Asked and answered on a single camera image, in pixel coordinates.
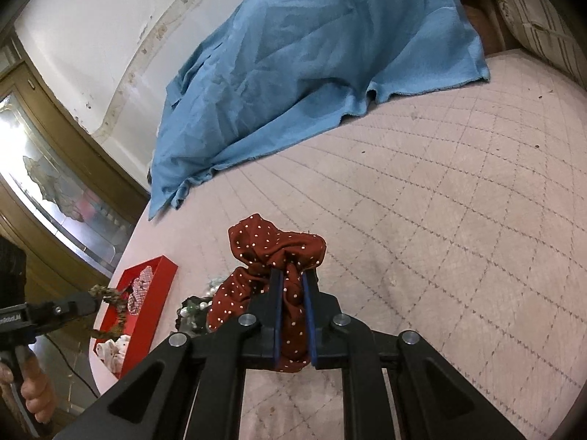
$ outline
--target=white wall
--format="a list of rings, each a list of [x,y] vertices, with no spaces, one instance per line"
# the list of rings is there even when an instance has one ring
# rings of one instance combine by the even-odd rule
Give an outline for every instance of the white wall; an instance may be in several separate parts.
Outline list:
[[[242,0],[31,0],[15,28],[57,99],[139,183],[165,87]]]
[[[48,86],[93,132],[141,40],[173,1],[31,0],[15,26]]]

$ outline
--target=red box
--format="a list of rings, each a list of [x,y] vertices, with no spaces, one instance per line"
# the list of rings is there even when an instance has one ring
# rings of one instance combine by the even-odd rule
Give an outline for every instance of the red box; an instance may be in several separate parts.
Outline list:
[[[123,377],[134,366],[145,358],[151,348],[155,330],[159,323],[159,317],[163,310],[163,305],[167,299],[169,287],[177,272],[177,264],[169,261],[165,256],[154,258],[144,263],[125,269],[116,286],[118,291],[124,291],[138,278],[141,271],[150,266],[153,269],[153,279],[149,285],[147,295],[139,314],[127,314],[126,323],[124,324],[124,334],[130,336],[130,342],[127,347],[122,371],[117,378]],[[100,331],[109,331],[116,323],[116,308],[108,306],[104,320],[100,326]]]

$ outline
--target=red polka dot fabric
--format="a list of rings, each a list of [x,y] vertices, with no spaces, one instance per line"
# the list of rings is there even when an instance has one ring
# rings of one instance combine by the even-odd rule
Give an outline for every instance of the red polka dot fabric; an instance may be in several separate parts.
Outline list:
[[[309,364],[301,273],[324,261],[327,244],[321,236],[283,232],[258,213],[228,230],[238,267],[218,288],[208,312],[208,326],[215,331],[232,316],[247,311],[250,299],[269,289],[272,268],[284,272],[281,358],[275,370],[298,372]]]

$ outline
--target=human hand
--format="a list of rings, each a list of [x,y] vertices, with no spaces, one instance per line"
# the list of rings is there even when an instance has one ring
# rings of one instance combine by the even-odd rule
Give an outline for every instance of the human hand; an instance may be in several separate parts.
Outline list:
[[[21,366],[24,382],[21,394],[27,410],[34,414],[37,422],[46,424],[51,420],[57,407],[57,396],[51,380],[40,366],[36,355],[31,355]],[[14,380],[11,370],[0,363],[0,382],[10,384]]]

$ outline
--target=striped pillow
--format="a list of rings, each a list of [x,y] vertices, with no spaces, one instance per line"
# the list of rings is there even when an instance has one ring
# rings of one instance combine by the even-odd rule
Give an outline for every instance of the striped pillow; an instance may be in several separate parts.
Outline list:
[[[528,51],[587,88],[587,59],[549,0],[497,0],[506,25]]]

